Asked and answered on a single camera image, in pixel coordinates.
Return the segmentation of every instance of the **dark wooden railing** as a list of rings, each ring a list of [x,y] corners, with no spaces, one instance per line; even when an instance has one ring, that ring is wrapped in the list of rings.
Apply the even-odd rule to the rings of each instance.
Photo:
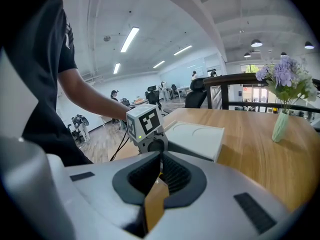
[[[317,86],[320,91],[320,80],[312,79],[313,83]],[[212,97],[211,87],[221,86],[222,96],[222,109],[228,110],[229,106],[252,106],[252,107],[267,107],[281,109],[280,103],[268,103],[268,102],[244,102],[244,101],[229,101],[229,85],[256,85],[261,84],[267,86],[265,80],[258,81],[255,73],[241,73],[241,74],[227,74],[216,77],[207,77],[203,80],[204,86],[207,92],[208,108],[212,109]],[[307,112],[320,113],[320,109],[306,106],[293,105],[292,110],[300,110]]]

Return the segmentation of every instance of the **white cube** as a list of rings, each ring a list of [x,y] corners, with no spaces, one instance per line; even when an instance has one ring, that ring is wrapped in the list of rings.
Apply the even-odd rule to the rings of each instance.
[[[137,143],[156,131],[164,123],[157,105],[142,104],[126,113],[128,134]]]

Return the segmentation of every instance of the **window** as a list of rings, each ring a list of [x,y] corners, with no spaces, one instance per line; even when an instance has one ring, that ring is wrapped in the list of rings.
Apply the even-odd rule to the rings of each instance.
[[[256,73],[264,66],[265,64],[241,65],[241,73]]]

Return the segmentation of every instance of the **ceiling light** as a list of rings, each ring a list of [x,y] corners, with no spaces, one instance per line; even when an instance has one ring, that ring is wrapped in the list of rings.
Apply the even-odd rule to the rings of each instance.
[[[160,66],[162,63],[164,63],[165,61],[161,61],[160,63],[158,63],[157,65],[155,65],[153,68],[155,69],[156,67]]]
[[[182,50],[177,51],[176,53],[174,53],[173,55],[178,55],[179,53],[182,53],[183,51],[185,51],[186,49],[191,48],[192,45],[187,46],[186,48],[183,48]]]
[[[260,47],[262,46],[262,42],[259,39],[253,39],[251,42],[252,47]]]
[[[310,43],[309,41],[306,41],[305,44],[304,44],[304,48],[313,49],[315,47],[312,45],[312,43]]]
[[[135,26],[131,29],[128,37],[126,38],[126,40],[121,48],[121,53],[125,53],[127,51],[129,45],[131,44],[132,40],[135,38],[138,31],[139,31],[139,28],[135,27]]]
[[[115,64],[113,73],[114,74],[118,73],[119,68],[120,68],[120,63]]]

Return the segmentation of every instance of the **black rubber pad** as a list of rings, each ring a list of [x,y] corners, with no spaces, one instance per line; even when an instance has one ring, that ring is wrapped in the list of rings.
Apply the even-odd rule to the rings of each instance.
[[[95,176],[91,171],[85,172],[85,173],[80,173],[76,175],[70,176],[71,180],[73,182],[80,181],[89,177]]]
[[[248,193],[233,196],[259,234],[271,229],[277,222]]]

